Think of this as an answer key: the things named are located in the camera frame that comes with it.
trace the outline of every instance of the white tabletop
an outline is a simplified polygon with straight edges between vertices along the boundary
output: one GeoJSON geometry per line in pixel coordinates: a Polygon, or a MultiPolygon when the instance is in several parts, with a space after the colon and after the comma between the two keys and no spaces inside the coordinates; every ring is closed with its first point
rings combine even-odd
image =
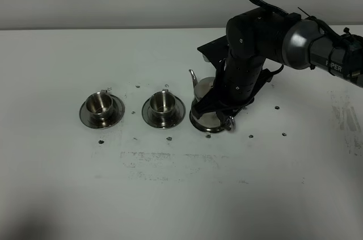
{"type": "Polygon", "coordinates": [[[362,239],[361,88],[285,68],[235,133],[206,138],[188,116],[144,123],[143,103],[167,85],[189,112],[188,69],[214,75],[196,48],[223,33],[1,31],[1,233],[45,219],[47,239],[362,239]],[[79,108],[107,88],[124,118],[89,129],[79,108]]]}

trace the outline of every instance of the stainless steel cup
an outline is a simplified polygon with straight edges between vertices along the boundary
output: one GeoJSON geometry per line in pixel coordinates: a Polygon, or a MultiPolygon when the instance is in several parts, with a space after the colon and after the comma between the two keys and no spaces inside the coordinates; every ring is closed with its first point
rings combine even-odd
{"type": "Polygon", "coordinates": [[[176,99],[168,90],[152,95],[149,103],[152,114],[158,119],[167,120],[175,113],[176,99]]]}
{"type": "Polygon", "coordinates": [[[106,91],[90,95],[86,100],[86,109],[95,120],[107,120],[115,110],[113,99],[106,91]]]}

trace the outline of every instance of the white table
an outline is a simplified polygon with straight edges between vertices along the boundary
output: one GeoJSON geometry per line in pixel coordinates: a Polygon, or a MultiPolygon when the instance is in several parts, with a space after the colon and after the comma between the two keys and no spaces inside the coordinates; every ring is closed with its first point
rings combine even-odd
{"type": "Polygon", "coordinates": [[[361,88],[285,68],[236,133],[206,138],[188,116],[168,130],[144,123],[165,85],[189,112],[188,69],[214,75],[196,48],[223,33],[1,31],[1,232],[30,214],[55,227],[47,239],[362,239],[361,88]],[[81,104],[107,88],[124,118],[86,128],[81,104]]]}

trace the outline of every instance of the stainless steel saucer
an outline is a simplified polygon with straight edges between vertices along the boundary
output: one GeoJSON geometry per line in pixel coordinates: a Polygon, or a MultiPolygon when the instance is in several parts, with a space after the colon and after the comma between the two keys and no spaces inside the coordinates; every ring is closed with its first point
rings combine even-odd
{"type": "Polygon", "coordinates": [[[90,95],[79,110],[81,122],[95,129],[104,129],[117,124],[124,116],[125,106],[120,98],[106,90],[90,95]]]}
{"type": "Polygon", "coordinates": [[[162,90],[150,97],[142,106],[142,118],[154,128],[172,128],[183,121],[185,106],[168,90],[162,90]]]}

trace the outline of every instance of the teapot lid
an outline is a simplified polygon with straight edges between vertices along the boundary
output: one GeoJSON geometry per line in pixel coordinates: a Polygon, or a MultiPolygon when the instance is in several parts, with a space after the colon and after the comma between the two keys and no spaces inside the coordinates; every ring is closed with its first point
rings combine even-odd
{"type": "Polygon", "coordinates": [[[214,77],[203,78],[194,87],[195,98],[199,101],[207,94],[207,92],[213,87],[214,77]]]}

